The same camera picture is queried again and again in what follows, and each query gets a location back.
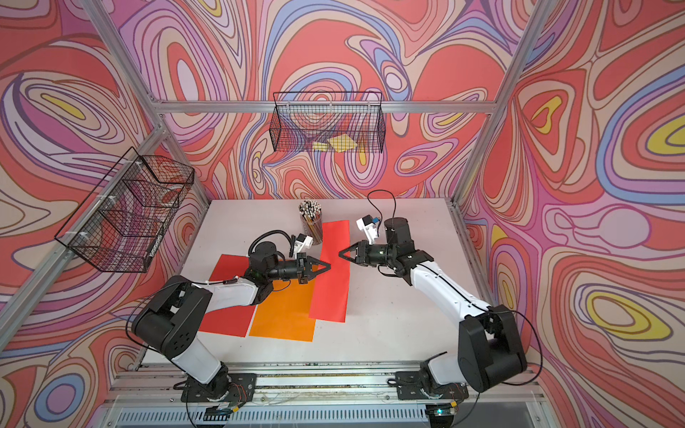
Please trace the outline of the orange paper sheet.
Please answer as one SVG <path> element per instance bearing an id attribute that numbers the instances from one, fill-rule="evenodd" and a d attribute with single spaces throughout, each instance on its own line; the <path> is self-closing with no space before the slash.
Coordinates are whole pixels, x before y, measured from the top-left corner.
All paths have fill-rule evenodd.
<path id="1" fill-rule="evenodd" d="M 310 317 L 315 282 L 275 281 L 274 291 L 257 306 L 250 330 L 252 337 L 312 342 L 316 321 Z"/>

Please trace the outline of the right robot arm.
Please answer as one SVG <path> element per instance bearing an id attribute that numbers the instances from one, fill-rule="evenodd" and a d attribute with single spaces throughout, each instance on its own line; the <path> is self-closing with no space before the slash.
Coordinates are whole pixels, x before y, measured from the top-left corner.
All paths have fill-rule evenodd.
<path id="1" fill-rule="evenodd" d="M 485 392 L 527 370 L 513 311 L 476 298 L 447 276 L 433 256 L 416 248 L 405 218 L 381 221 L 367 215 L 356 224 L 366 238 L 339 251 L 339 257 L 362 267 L 389 268 L 458 328 L 457 353 L 433 356 L 419 370 L 427 393 L 456 383 Z"/>

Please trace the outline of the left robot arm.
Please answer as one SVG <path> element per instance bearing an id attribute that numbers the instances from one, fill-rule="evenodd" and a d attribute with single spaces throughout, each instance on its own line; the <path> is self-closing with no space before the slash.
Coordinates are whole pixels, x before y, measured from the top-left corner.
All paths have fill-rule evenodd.
<path id="1" fill-rule="evenodd" d="M 171 278 L 136 315 L 132 333 L 216 401 L 233 381 L 224 363 L 197 338 L 204 317 L 218 310 L 256 306 L 274 292 L 274 282 L 295 280 L 304 285 L 330 269 L 329 263 L 306 253 L 284 260 L 272 242 L 263 242 L 249 251 L 247 269 L 240 276 L 206 284 L 183 276 Z"/>

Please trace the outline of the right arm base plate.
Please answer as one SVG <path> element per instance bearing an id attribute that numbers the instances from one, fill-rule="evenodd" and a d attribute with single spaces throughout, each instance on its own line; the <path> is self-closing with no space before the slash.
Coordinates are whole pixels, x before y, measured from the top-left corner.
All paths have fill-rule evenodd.
<path id="1" fill-rule="evenodd" d="M 438 384 L 424 369 L 396 372 L 394 377 L 387 380 L 387 384 L 396 389 L 401 401 L 448 399 L 460 403 L 469 398 L 469 392 L 463 383 Z"/>

